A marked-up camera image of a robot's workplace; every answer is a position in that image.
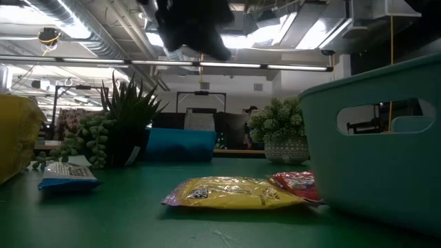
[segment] red snack bag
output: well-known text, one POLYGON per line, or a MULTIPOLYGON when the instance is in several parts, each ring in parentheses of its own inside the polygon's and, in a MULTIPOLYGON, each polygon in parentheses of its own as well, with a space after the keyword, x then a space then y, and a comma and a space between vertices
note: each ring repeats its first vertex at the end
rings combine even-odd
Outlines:
POLYGON ((314 174, 312 172, 281 172, 270 176, 270 180, 277 186, 283 186, 296 196, 303 197, 311 202, 320 202, 322 199, 316 191, 314 174))

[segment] basket handle hole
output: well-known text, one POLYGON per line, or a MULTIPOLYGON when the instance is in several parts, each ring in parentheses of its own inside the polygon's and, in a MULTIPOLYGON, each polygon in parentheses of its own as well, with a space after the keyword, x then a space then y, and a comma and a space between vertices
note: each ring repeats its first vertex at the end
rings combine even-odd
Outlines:
MULTIPOLYGON (((344 135, 389 133, 390 102, 347 107, 337 115, 337 126, 344 135)), ((422 99, 392 102, 391 132, 421 132, 436 116, 435 108, 422 99)))

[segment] blue snack bag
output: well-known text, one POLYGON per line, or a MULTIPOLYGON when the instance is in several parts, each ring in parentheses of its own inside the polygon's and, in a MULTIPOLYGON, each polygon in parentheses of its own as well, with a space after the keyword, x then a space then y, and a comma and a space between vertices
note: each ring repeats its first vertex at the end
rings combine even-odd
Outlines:
POLYGON ((55 162, 44 169, 39 189, 51 192, 83 192, 100 184, 86 166, 55 162))

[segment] ceiling duct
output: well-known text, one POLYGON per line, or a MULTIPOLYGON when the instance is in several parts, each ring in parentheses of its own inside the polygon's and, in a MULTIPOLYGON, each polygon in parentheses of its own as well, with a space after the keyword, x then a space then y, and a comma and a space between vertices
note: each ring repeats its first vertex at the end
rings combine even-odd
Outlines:
MULTIPOLYGON (((128 55, 119 47, 103 26, 80 3, 72 0, 25 0, 32 8, 53 19, 58 28, 74 39, 90 39, 91 43, 81 45, 100 59, 128 59, 128 55)), ((156 85, 153 79, 141 70, 134 68, 137 74, 147 79, 150 86, 156 85)), ((127 75, 132 75, 129 68, 118 68, 127 75)))
POLYGON ((362 52, 390 38, 391 14, 394 34, 421 17, 406 0, 348 1, 347 12, 353 19, 352 25, 340 30, 340 34, 322 49, 344 53, 362 52))

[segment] table surface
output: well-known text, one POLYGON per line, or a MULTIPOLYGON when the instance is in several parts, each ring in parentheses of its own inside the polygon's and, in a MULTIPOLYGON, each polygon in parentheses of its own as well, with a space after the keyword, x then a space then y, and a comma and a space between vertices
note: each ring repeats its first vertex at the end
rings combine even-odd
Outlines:
POLYGON ((42 194, 37 189, 42 172, 28 169, 0 186, 0 244, 7 248, 440 246, 440 240, 430 236, 328 206, 234 211, 159 204, 188 178, 265 178, 305 169, 271 165, 265 159, 150 163, 95 170, 103 184, 92 193, 75 195, 42 194))

